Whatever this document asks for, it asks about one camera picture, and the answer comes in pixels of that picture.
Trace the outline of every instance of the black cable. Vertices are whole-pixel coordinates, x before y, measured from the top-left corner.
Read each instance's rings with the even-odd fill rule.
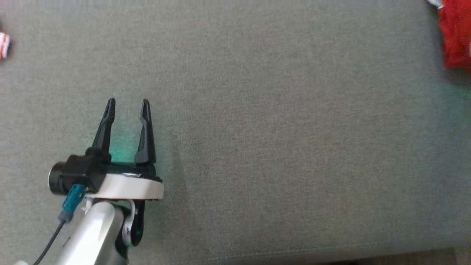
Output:
[[[60,230],[62,229],[62,227],[64,226],[65,224],[65,221],[61,221],[59,226],[57,227],[56,231],[54,232],[54,234],[52,235],[51,237],[51,240],[49,240],[49,243],[48,245],[46,246],[46,248],[44,249],[44,251],[41,253],[41,256],[39,256],[38,260],[36,260],[36,262],[33,264],[33,265],[38,265],[39,262],[41,262],[41,260],[44,258],[44,256],[46,255],[46,253],[48,252],[49,248],[51,248],[52,246],[52,243],[54,242],[54,240],[56,239],[57,235],[59,234]]]

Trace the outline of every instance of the red cloth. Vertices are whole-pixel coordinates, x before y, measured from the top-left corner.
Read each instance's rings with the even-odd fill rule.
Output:
[[[471,74],[471,0],[443,0],[439,16],[445,67]]]

